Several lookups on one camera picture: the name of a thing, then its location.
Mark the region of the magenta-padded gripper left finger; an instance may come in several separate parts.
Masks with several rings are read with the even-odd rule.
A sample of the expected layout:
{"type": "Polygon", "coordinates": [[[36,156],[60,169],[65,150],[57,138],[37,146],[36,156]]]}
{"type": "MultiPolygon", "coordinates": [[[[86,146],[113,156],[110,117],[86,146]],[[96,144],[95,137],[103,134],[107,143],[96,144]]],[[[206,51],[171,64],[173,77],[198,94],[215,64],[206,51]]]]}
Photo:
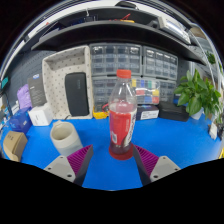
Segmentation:
{"type": "Polygon", "coordinates": [[[58,156],[44,170],[82,186],[92,156],[93,146],[89,145],[69,156],[58,156]]]}

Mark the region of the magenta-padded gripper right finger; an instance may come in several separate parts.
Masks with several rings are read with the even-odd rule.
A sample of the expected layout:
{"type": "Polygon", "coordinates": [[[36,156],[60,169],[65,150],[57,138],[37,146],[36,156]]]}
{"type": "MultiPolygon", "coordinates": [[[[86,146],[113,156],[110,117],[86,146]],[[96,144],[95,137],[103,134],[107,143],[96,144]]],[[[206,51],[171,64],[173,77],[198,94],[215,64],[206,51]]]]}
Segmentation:
{"type": "Polygon", "coordinates": [[[158,157],[137,145],[133,146],[133,157],[143,186],[180,170],[167,156],[158,157]]]}

